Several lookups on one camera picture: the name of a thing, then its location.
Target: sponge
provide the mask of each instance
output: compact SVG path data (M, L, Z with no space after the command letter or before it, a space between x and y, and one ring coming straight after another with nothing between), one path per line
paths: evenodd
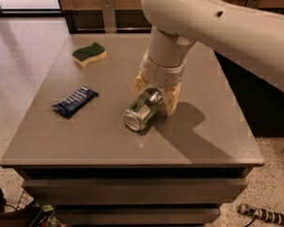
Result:
M94 61L99 61L105 58L107 55L106 50L103 46L97 43L93 43L87 47L75 50L73 52L74 62L82 67L90 64Z

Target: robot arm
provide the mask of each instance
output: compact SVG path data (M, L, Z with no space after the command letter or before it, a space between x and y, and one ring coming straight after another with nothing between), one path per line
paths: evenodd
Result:
M196 41L284 92L284 16L221 0L142 0L153 25L133 91L161 88L169 114L176 108L186 54Z

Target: soda can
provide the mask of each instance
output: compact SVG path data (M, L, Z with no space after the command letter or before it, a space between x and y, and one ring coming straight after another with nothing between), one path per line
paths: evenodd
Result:
M162 92L158 88L145 90L125 111L125 125L132 131L144 130L163 104Z

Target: speckled floor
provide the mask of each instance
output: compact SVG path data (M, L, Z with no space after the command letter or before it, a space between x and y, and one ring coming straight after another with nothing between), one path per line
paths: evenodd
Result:
M9 146L27 108L65 38L63 18L0 18L0 158ZM244 226L251 220L237 213L240 202L284 214L284 138L257 138L266 165L247 177L248 187L207 227ZM0 187L16 205L22 179L0 167ZM257 220L252 226L274 226Z

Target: can lid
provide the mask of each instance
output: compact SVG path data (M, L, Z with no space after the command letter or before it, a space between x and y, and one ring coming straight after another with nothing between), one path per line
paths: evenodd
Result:
M126 112L124 115L125 125L133 131L142 131L146 125L143 124L142 120L133 112Z

